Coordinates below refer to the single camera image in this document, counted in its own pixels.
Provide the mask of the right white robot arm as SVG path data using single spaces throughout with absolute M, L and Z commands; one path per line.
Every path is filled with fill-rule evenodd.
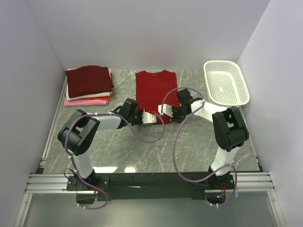
M 189 183 L 203 183 L 207 181 L 212 188 L 233 180 L 231 169 L 234 157 L 240 147 L 249 139 L 249 132 L 240 113 L 239 108 L 222 107 L 205 101 L 203 98 L 193 98 L 187 88 L 177 92 L 180 107 L 171 108 L 171 119 L 181 122 L 177 131 L 179 135 L 186 120 L 195 115 L 210 121 L 213 124 L 215 141 L 218 149 L 215 159 L 209 167 L 208 175 L 199 180 L 185 177 L 179 170 L 175 159 L 175 147 L 173 145 L 173 165 L 179 177 Z

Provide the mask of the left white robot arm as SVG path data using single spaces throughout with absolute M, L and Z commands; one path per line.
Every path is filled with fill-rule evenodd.
M 57 139 L 71 159 L 73 175 L 86 187 L 98 186 L 98 178 L 91 165 L 88 149 L 98 130 L 121 129 L 127 125 L 143 124 L 143 109 L 133 99 L 126 99 L 122 106 L 99 115 L 76 110 L 60 129 Z

